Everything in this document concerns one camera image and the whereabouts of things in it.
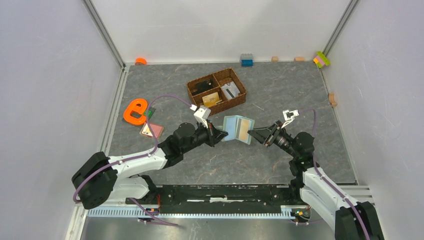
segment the orange round object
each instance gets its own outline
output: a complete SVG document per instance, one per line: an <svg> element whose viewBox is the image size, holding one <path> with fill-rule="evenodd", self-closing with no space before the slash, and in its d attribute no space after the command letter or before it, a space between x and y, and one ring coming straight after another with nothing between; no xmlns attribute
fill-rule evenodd
<svg viewBox="0 0 424 240"><path fill-rule="evenodd" d="M146 65L146 64L147 64L147 61L142 57L139 57L135 60L135 65Z"/></svg>
<svg viewBox="0 0 424 240"><path fill-rule="evenodd" d="M137 98L133 100L125 109L123 112L123 119L132 125L141 126L146 122L146 116L144 115L144 112L146 111L147 107L148 104L145 99ZM137 113L141 116L134 117L132 116L134 113Z"/></svg>

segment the gray marble tabletop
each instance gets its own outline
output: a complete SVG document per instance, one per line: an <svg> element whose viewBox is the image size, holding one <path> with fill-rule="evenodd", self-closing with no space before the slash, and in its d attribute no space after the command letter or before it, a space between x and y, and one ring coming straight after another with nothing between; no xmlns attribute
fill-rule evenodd
<svg viewBox="0 0 424 240"><path fill-rule="evenodd" d="M148 102L163 94L177 95L190 102L186 83L199 77L233 68L246 90L246 102L211 116L215 126L224 116L241 115L255 120L254 126L266 127L283 120L282 111L315 108L317 110L317 161L336 183L354 183L355 176L344 147L341 132L331 108L327 89L313 62L257 62L253 67L239 63L167 64L131 66L120 103L109 155L127 155L147 150L153 139L140 134L141 127L123 120L130 102L137 98ZM193 111L174 98L164 97L153 105L151 123L164 127L159 142L184 122L195 124ZM305 113L286 127L287 132L312 132L313 113ZM291 156L276 146L269 148L254 139L247 145L238 140L220 142L214 148L202 145L184 155L177 165L146 174L161 184L287 184L293 179L289 170Z"/></svg>

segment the gray floor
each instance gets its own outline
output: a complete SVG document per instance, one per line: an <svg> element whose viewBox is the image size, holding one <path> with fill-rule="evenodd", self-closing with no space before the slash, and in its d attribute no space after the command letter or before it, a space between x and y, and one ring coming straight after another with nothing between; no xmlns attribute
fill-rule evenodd
<svg viewBox="0 0 424 240"><path fill-rule="evenodd" d="M319 219L316 212L312 220ZM144 225L134 218L88 217L82 240L331 240L334 233L325 221L296 226L277 219L167 218L179 227Z"/></svg>
<svg viewBox="0 0 424 240"><path fill-rule="evenodd" d="M253 67L239 63L168 64L131 66L120 104L110 156L127 155L153 146L151 138L140 135L141 127L123 120L124 110L137 98L148 102L162 94L173 94L188 102L186 83L213 72L233 68L247 90L246 102L211 116L215 126L224 116L242 115L255 120L255 127L270 126L282 119L282 111L317 109L314 142L317 161L336 183L354 183L346 149L320 71L313 62L257 62ZM164 126L159 142L183 122L195 123L193 112L173 98L162 98L154 105L151 123ZM313 114L306 113L286 127L294 136L312 131ZM285 184L293 176L291 157L276 146L265 148L252 140L251 145L233 140L215 148L202 145L184 155L177 165L147 174L155 184Z"/></svg>

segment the white wall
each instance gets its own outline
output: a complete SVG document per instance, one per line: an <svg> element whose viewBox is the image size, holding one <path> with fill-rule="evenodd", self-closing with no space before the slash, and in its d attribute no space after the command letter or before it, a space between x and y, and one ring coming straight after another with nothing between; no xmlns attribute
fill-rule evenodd
<svg viewBox="0 0 424 240"><path fill-rule="evenodd" d="M322 51L349 0L92 0L124 61L292 61Z"/></svg>
<svg viewBox="0 0 424 240"><path fill-rule="evenodd" d="M424 1L360 1L324 70L386 239L422 239Z"/></svg>
<svg viewBox="0 0 424 240"><path fill-rule="evenodd" d="M0 239L64 239L119 67L80 0L0 3Z"/></svg>

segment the brown woven basket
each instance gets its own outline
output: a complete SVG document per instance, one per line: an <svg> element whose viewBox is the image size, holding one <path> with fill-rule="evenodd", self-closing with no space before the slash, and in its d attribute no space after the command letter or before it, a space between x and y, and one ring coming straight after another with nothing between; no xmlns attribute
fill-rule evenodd
<svg viewBox="0 0 424 240"><path fill-rule="evenodd" d="M195 93L197 91L196 84L205 80L211 80L213 88L205 92L202 92L200 94L193 95L192 93ZM226 96L224 95L221 89L221 86L229 82L234 82L238 90L240 91L240 95L230 100L226 98ZM196 80L189 81L187 83L187 90L188 90L188 97L191 99L191 102L196 106L203 105L202 97L209 95L211 93L218 92L219 97L222 99L222 102L209 107L210 116L246 102L246 94L247 94L246 88L245 86L243 86L243 83L240 81L236 72L234 72L232 68L227 68L222 71L218 71L218 72L209 74L207 76L203 76Z"/></svg>

